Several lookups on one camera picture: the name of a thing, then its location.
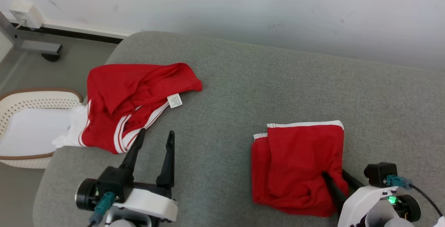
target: power plug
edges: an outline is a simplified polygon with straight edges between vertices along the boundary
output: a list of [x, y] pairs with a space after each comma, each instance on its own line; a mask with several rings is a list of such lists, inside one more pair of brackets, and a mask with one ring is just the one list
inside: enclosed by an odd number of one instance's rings
[[9, 11], [14, 15], [18, 23], [25, 19], [26, 23], [24, 24], [24, 26], [28, 26], [30, 28], [38, 29], [44, 22], [40, 12], [30, 2], [15, 1], [11, 5]]

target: white label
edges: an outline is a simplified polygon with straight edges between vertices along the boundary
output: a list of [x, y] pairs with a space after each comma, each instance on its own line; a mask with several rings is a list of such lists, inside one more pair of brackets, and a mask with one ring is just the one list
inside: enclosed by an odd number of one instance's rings
[[183, 105], [183, 101], [181, 100], [181, 97], [179, 94], [173, 94], [171, 96], [167, 97], [168, 103], [170, 104], [170, 108], [175, 108], [180, 105]]

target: green led light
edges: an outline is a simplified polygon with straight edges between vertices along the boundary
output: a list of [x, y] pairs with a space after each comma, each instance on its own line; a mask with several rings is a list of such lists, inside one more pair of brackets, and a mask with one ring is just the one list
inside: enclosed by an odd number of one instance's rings
[[393, 196], [391, 196], [391, 197], [387, 197], [387, 199], [388, 199], [388, 201], [389, 201], [391, 204], [394, 204], [394, 203], [396, 203], [396, 201], [397, 201], [397, 197], [393, 197]]

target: folded red shorts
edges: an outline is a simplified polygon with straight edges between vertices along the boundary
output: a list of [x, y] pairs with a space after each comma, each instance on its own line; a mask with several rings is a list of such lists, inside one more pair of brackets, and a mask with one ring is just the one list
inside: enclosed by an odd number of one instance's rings
[[341, 191], [343, 125], [340, 121], [268, 124], [252, 144], [252, 194], [255, 203], [289, 214], [329, 217], [337, 210], [321, 173]]
[[109, 64], [90, 71], [87, 88], [88, 121], [79, 145], [119, 154], [167, 108], [168, 96], [201, 91], [202, 84], [184, 63]]

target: black cable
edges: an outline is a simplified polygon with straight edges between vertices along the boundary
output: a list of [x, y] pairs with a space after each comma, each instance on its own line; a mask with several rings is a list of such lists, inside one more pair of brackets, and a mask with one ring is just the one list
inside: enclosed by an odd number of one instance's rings
[[426, 198], [426, 200], [428, 200], [428, 202], [431, 203], [431, 205], [434, 207], [434, 209], [439, 213], [439, 216], [443, 217], [443, 214], [442, 214], [442, 212], [440, 212], [440, 210], [437, 207], [437, 205], [424, 192], [422, 192], [421, 189], [417, 188], [415, 185], [412, 185], [412, 184], [409, 184], [408, 186], [410, 186], [412, 189], [415, 189], [420, 194], [422, 194], [422, 196], [424, 196]]
[[96, 221], [91, 221], [87, 227], [92, 227], [95, 223]]

